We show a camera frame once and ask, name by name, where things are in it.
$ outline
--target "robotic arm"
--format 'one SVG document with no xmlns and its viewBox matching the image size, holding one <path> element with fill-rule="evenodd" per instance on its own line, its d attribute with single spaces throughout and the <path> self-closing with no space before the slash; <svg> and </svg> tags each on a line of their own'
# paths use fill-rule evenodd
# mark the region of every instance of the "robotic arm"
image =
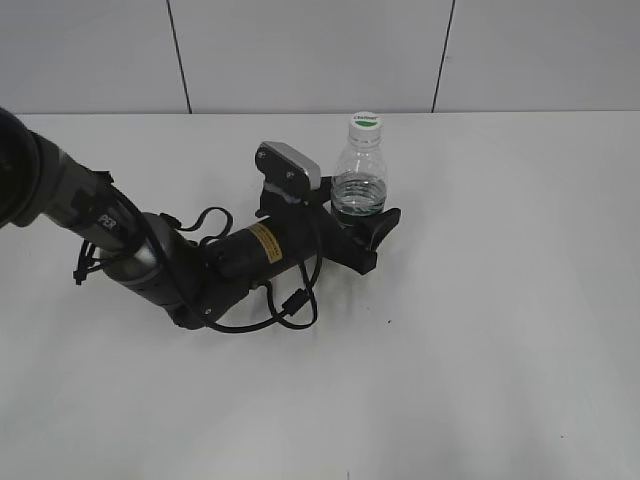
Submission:
<svg viewBox="0 0 640 480">
<path fill-rule="evenodd" d="M 0 108 L 0 228 L 9 222 L 26 227 L 38 215 L 46 215 L 84 239 L 74 272 L 76 283 L 82 283 L 88 273 L 104 270 L 111 279 L 164 308 L 184 328 L 207 326 L 225 333 L 255 331 L 274 323 L 307 328 L 318 316 L 313 286 L 322 259 L 363 275 L 373 270 L 375 250 L 398 224 L 400 210 L 363 217 L 343 230 L 323 206 L 330 199 L 331 177 L 321 177 L 317 164 L 279 142 L 263 142 L 255 161 L 265 175 L 256 212 L 260 222 L 227 235 L 231 215 L 212 207 L 194 227 L 182 228 L 169 215 L 141 213 L 113 186 L 108 172 L 83 167 Z M 196 230 L 214 210 L 227 216 L 220 235 L 196 243 L 179 233 Z M 316 262 L 309 275 L 305 260 L 312 256 Z M 296 265 L 304 288 L 278 310 L 271 279 Z M 266 288 L 271 318 L 240 327 L 219 323 L 230 307 L 260 286 Z M 311 322 L 286 319 L 307 303 L 313 311 Z"/>
</svg>

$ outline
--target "white wall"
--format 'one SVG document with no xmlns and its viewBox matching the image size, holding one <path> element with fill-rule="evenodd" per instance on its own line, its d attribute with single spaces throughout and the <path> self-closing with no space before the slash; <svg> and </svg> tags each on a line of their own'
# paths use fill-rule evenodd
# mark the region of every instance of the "white wall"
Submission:
<svg viewBox="0 0 640 480">
<path fill-rule="evenodd" d="M 458 0 L 438 111 L 640 108 L 638 0 Z"/>
<path fill-rule="evenodd" d="M 198 112 L 424 112 L 450 0 L 172 0 Z"/>
<path fill-rule="evenodd" d="M 16 112 L 184 112 L 158 0 L 2 0 L 0 105 Z"/>
<path fill-rule="evenodd" d="M 194 112 L 640 108 L 637 0 L 452 2 L 171 6 Z M 0 2 L 0 105 L 187 111 L 167 1 Z"/>
</svg>

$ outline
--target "white table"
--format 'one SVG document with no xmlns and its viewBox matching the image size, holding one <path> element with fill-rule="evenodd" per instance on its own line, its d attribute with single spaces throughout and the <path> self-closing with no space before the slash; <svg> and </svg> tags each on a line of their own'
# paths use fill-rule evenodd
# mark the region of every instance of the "white table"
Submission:
<svg viewBox="0 0 640 480">
<path fill-rule="evenodd" d="M 259 142 L 330 173 L 346 118 L 23 120 L 142 209 L 241 227 Z M 4 228 L 0 478 L 638 478 L 640 113 L 385 120 L 403 219 L 370 275 L 327 265 L 309 331 L 179 329 L 102 274 L 74 286 L 72 233 Z M 226 322 L 266 318 L 253 295 Z"/>
</svg>

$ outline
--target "yellow warning label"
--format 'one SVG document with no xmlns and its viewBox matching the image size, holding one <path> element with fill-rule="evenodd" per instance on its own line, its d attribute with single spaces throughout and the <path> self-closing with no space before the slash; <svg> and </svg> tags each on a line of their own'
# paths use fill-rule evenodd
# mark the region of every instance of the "yellow warning label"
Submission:
<svg viewBox="0 0 640 480">
<path fill-rule="evenodd" d="M 282 260 L 282 249 L 280 248 L 280 244 L 278 243 L 278 240 L 276 240 L 276 237 L 271 233 L 271 230 L 262 223 L 256 223 L 249 227 L 249 231 L 251 231 L 251 233 L 253 233 L 262 244 L 262 248 L 264 248 L 264 252 L 267 254 L 267 258 L 269 259 L 269 263 L 276 263 L 277 261 Z"/>
</svg>

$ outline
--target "white bottle cap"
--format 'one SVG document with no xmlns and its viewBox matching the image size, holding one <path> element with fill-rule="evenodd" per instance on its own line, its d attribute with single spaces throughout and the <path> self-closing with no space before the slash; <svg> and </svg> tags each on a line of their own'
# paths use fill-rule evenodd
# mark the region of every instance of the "white bottle cap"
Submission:
<svg viewBox="0 0 640 480">
<path fill-rule="evenodd" d="M 358 143 L 377 143 L 382 133 L 382 118 L 372 112 L 354 113 L 349 122 L 349 137 Z"/>
</svg>

